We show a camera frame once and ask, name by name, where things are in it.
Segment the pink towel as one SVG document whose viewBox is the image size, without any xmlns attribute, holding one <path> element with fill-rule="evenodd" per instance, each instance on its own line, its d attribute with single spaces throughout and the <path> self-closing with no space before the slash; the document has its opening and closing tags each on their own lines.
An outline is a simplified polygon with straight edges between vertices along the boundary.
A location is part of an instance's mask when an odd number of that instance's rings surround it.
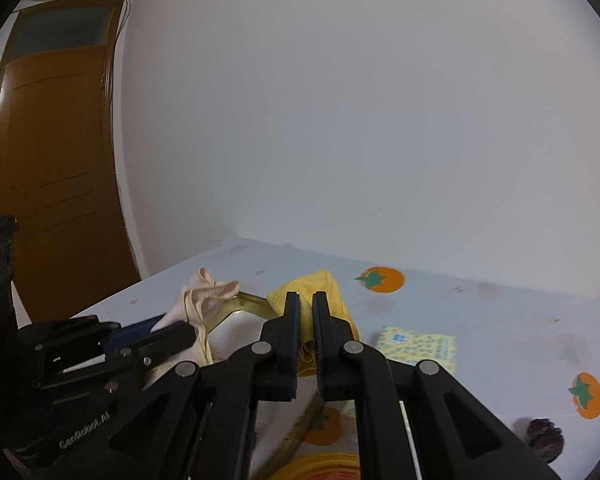
<svg viewBox="0 0 600 480">
<path fill-rule="evenodd" d="M 185 322 L 195 330 L 196 340 L 189 348 L 178 352 L 157 366 L 155 371 L 166 372 L 182 361 L 194 362 L 198 366 L 212 364 L 212 351 L 208 338 L 212 316 L 217 314 L 219 308 L 234 298 L 238 292 L 238 281 L 215 281 L 208 269 L 200 268 L 182 288 L 172 309 L 151 329 L 152 332 L 156 332 L 176 322 Z"/>
</svg>

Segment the yellow cloth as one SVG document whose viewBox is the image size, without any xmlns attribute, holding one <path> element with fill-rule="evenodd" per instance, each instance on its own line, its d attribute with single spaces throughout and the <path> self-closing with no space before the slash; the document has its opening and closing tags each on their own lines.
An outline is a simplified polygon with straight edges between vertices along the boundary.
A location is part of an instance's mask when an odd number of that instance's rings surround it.
<svg viewBox="0 0 600 480">
<path fill-rule="evenodd" d="M 322 269 L 312 274 L 300 276 L 300 278 L 294 278 L 268 292 L 266 299 L 276 314 L 284 314 L 288 292 L 296 292 L 300 298 L 298 375 L 300 377 L 314 376 L 316 374 L 316 364 L 313 296 L 317 292 L 326 294 L 330 315 L 349 324 L 353 339 L 359 340 L 360 335 L 346 304 L 342 300 L 338 283 L 329 271 Z"/>
</svg>

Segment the dark purple velvet scrunchie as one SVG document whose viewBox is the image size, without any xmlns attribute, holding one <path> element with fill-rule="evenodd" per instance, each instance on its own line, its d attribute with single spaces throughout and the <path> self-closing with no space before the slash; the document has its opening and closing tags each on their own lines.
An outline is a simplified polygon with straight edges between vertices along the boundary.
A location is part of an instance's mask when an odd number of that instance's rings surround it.
<svg viewBox="0 0 600 480">
<path fill-rule="evenodd" d="M 565 438 L 554 422 L 548 418 L 536 418 L 529 422 L 526 443 L 543 462 L 550 464 L 562 454 Z"/>
</svg>

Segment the gold metal tin box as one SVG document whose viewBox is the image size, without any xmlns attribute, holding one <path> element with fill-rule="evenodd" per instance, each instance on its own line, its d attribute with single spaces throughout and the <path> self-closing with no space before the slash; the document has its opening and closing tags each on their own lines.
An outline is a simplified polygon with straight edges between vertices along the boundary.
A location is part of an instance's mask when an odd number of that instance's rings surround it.
<svg viewBox="0 0 600 480">
<path fill-rule="evenodd" d="M 283 311 L 266 320 L 259 337 L 218 364 L 211 375 L 209 426 L 202 456 L 211 463 L 208 479 L 266 479 L 296 452 L 324 402 L 302 375 L 317 369 L 322 323 L 313 307 L 355 336 L 355 329 L 332 295 L 317 289 L 304 304 L 298 290 L 283 298 Z"/>
</svg>

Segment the yellow dotted tissue pack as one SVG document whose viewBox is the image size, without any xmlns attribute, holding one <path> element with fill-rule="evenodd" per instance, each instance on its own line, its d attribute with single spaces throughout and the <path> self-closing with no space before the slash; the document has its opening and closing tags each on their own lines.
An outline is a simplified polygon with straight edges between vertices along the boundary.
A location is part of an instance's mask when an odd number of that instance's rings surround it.
<svg viewBox="0 0 600 480">
<path fill-rule="evenodd" d="M 386 358 L 403 364 L 415 365 L 422 360 L 433 360 L 450 374 L 454 374 L 456 369 L 454 336 L 384 327 L 376 339 L 376 348 Z"/>
</svg>

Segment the round gold pink lid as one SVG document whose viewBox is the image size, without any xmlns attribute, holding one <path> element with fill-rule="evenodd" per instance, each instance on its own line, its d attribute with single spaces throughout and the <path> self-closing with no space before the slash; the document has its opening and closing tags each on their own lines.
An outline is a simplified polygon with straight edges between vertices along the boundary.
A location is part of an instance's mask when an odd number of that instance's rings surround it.
<svg viewBox="0 0 600 480">
<path fill-rule="evenodd" d="M 293 460 L 274 472 L 270 480 L 360 480 L 358 456 L 323 453 Z"/>
</svg>

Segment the brown door with window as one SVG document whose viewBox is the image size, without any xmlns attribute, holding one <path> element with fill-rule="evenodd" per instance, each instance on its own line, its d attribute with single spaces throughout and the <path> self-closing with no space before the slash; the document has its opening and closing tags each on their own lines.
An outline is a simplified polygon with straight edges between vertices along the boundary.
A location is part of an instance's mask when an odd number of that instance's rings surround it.
<svg viewBox="0 0 600 480">
<path fill-rule="evenodd" d="M 123 0 L 22 10 L 0 63 L 0 216 L 17 222 L 15 288 L 29 318 L 70 318 L 140 278 L 112 138 Z"/>
</svg>

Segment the tomato print tablecloth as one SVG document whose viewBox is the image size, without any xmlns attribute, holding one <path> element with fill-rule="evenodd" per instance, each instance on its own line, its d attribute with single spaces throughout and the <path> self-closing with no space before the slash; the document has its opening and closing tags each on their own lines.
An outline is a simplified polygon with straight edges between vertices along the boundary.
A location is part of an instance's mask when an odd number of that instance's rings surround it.
<svg viewBox="0 0 600 480">
<path fill-rule="evenodd" d="M 200 269 L 265 296 L 293 278 L 327 270 L 362 339 L 387 326 L 452 336 L 455 377 L 507 426 L 548 418 L 566 445 L 554 471 L 583 479 L 600 460 L 600 300 L 503 287 L 415 270 L 383 294 L 365 287 L 364 260 L 232 238 L 91 307 L 124 325 L 169 311 Z"/>
</svg>

